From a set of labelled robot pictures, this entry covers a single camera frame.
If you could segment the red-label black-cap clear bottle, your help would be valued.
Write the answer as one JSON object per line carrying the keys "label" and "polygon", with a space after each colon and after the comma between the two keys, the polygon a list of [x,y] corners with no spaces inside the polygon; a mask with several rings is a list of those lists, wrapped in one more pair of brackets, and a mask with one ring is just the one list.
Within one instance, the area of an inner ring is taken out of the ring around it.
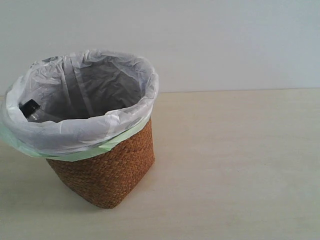
{"label": "red-label black-cap clear bottle", "polygon": [[24,117],[29,122],[43,123],[47,121],[54,121],[54,117],[42,110],[41,106],[33,99],[30,99],[25,103],[20,103],[18,106]]}

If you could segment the white plastic bin liner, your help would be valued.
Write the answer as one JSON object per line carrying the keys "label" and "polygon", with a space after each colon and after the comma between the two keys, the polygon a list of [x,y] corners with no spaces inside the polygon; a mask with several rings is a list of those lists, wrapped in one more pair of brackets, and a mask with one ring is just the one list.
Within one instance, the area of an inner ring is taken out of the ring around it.
{"label": "white plastic bin liner", "polygon": [[[93,49],[36,61],[3,97],[0,137],[31,157],[95,157],[144,128],[158,92],[155,68],[129,53]],[[19,104],[31,99],[54,121],[28,121]]]}

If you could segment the woven wicker waste basket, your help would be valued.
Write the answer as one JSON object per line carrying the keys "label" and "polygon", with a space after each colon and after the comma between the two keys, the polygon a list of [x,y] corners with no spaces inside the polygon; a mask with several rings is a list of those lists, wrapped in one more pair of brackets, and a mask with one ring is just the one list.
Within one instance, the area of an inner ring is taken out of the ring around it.
{"label": "woven wicker waste basket", "polygon": [[59,179],[89,203],[112,209],[136,187],[155,161],[152,122],[111,151],[74,162],[48,159]]}

